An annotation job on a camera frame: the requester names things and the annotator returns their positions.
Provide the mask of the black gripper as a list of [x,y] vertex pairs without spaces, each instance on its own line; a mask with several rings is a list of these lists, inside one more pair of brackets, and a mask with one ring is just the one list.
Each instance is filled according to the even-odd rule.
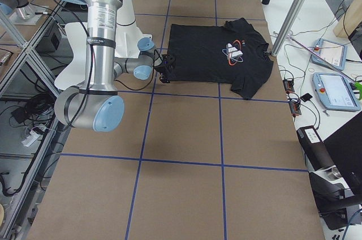
[[175,75],[175,58],[172,55],[161,55],[161,63],[154,66],[154,69],[160,74],[159,80],[165,83],[171,83],[176,79]]

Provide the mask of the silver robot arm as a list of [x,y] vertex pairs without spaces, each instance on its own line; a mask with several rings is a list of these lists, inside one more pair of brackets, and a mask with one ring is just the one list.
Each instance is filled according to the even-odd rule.
[[140,80],[158,72],[167,83],[173,76],[175,58],[160,54],[151,35],[136,25],[132,0],[61,0],[85,5],[86,23],[81,23],[85,47],[84,79],[65,89],[54,112],[65,127],[109,132],[120,124],[124,101],[114,81],[122,74]]

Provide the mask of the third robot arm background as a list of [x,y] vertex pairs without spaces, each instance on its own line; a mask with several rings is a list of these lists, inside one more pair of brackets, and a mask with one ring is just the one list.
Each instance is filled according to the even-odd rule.
[[1,10],[15,25],[36,25],[41,17],[29,0],[1,0]]

